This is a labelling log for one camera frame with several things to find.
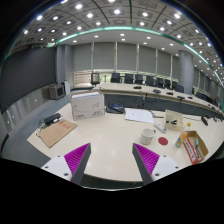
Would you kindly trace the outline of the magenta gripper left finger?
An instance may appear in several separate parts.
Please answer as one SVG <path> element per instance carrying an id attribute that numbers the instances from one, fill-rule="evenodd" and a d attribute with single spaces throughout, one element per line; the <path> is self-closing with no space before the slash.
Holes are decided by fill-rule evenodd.
<path id="1" fill-rule="evenodd" d="M 71 182 L 79 185 L 91 154 L 91 144 L 87 143 L 64 156 L 65 161 L 72 173 Z"/>

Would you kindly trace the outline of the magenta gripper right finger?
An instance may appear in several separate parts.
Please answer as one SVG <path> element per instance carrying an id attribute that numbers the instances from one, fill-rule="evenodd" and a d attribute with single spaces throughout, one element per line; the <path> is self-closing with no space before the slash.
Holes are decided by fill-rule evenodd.
<path id="1" fill-rule="evenodd" d="M 160 158 L 155 152 L 143 147 L 137 143 L 133 144 L 132 154 L 137 163 L 142 181 L 144 185 L 153 182 L 152 172 Z"/>

